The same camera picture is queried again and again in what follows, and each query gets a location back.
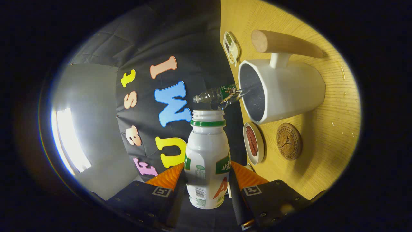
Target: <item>wooden table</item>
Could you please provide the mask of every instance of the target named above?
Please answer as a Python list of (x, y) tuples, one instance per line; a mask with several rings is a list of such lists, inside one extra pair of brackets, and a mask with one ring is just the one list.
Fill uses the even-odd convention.
[[(236, 83), (243, 60), (270, 59), (270, 54), (259, 53), (252, 46), (250, 34), (255, 29), (302, 38), (319, 46), (325, 54), (320, 59), (291, 56), (290, 60), (318, 69), (326, 84), (325, 101), (313, 111), (258, 126), (266, 154), (263, 161), (254, 166), (267, 180), (283, 180), (311, 199), (336, 181), (358, 141), (361, 105), (354, 77), (339, 52), (320, 33), (293, 15), (260, 0), (222, 0), (221, 5), (220, 42), (224, 32), (229, 31), (241, 49), (237, 67), (230, 65)], [(243, 121), (251, 122), (243, 102), (241, 109)], [(284, 159), (277, 147), (276, 131), (282, 123), (293, 124), (302, 136), (303, 150), (294, 161)]]

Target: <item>blue letter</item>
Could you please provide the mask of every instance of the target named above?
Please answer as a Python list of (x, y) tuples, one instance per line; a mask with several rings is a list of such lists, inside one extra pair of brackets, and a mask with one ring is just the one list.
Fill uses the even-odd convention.
[(186, 89), (183, 81), (179, 81), (177, 85), (169, 88), (154, 91), (154, 99), (157, 102), (165, 103), (167, 106), (159, 113), (159, 122), (161, 126), (166, 127), (169, 122), (186, 120), (190, 122), (192, 114), (189, 108), (185, 108), (183, 112), (176, 113), (187, 104), (187, 101), (176, 99), (175, 97), (185, 97)]

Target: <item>light fixture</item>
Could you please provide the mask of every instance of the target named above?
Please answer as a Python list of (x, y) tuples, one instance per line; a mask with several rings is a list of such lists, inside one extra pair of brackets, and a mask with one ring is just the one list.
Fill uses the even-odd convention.
[(84, 154), (80, 146), (79, 140), (76, 136), (75, 128), (73, 125), (72, 112), (70, 108), (67, 108), (65, 110), (57, 111), (56, 115), (57, 128), (59, 131), (61, 141), (63, 143), (63, 147), (66, 150), (69, 159), (73, 162), (74, 166), (81, 173), (84, 170), (90, 168), (91, 164), (87, 159), (86, 155)]

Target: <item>gray wall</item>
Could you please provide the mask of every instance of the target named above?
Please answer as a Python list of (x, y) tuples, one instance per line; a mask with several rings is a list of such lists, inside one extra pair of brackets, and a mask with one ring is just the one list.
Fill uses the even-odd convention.
[(127, 186), (138, 172), (124, 148), (116, 119), (117, 67), (97, 64), (68, 66), (52, 95), (56, 111), (70, 108), (80, 146), (91, 167), (75, 178), (104, 200)]

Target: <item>plastic water bottle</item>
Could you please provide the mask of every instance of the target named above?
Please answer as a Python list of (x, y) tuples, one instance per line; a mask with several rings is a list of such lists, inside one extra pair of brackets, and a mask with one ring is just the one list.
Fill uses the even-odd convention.
[(217, 208), (225, 199), (231, 159), (223, 115), (223, 110), (194, 110), (190, 121), (185, 172), (189, 200), (197, 208)]
[(194, 103), (220, 103), (223, 99), (234, 93), (239, 88), (238, 84), (224, 85), (210, 88), (199, 95), (193, 97)]

